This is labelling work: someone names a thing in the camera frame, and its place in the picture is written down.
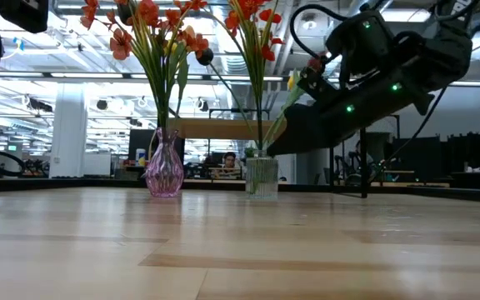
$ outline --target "vase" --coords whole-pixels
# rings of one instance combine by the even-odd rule
[[[175,197],[183,184],[183,164],[174,148],[177,133],[157,128],[158,147],[146,168],[146,184],[153,197]]]
[[[251,199],[275,200],[278,195],[278,160],[266,155],[266,151],[255,151],[246,163],[246,193]]]

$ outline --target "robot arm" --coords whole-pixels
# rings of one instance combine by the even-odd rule
[[[381,14],[368,6],[345,18],[316,4],[300,7],[290,31],[303,50],[322,66],[342,55],[339,88],[323,77],[324,67],[306,67],[297,84],[316,101],[285,111],[287,128],[267,150],[270,155],[300,153],[337,146],[391,113],[414,104],[425,115],[434,96],[462,78],[469,68],[472,40],[468,24],[478,0],[440,0],[432,10],[438,22],[433,38],[416,32],[394,35]],[[331,57],[319,57],[297,39],[294,20],[307,9],[318,9],[342,23],[326,41]]]

